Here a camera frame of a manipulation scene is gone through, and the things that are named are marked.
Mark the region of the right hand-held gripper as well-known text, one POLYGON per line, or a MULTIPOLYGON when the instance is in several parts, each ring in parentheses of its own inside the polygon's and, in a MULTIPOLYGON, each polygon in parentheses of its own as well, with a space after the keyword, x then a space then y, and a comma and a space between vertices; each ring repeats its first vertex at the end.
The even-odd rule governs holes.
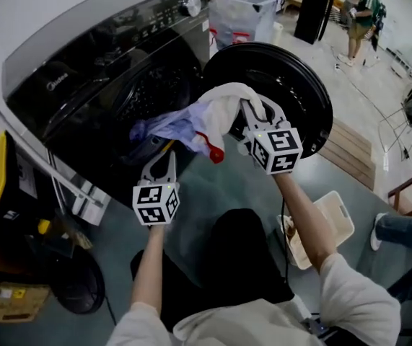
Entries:
POLYGON ((267 175, 291 172, 303 152, 298 131, 286 121, 280 105, 267 97, 260 100, 267 123, 260 122, 249 100, 240 100, 247 123, 243 131, 243 154, 251 156, 267 175))

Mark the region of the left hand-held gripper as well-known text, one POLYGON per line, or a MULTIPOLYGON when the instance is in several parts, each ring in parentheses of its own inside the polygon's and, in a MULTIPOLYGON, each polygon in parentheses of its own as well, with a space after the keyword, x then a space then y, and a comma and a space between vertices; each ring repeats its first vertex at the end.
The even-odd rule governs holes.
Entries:
POLYGON ((178 183, 153 184, 150 181, 176 179, 176 155, 174 151, 162 151, 147 162, 141 172, 140 185, 133 187, 132 207, 142 226, 168 225, 172 223, 180 205, 178 183), (167 171, 162 177, 154 177, 151 168, 168 155, 167 171))

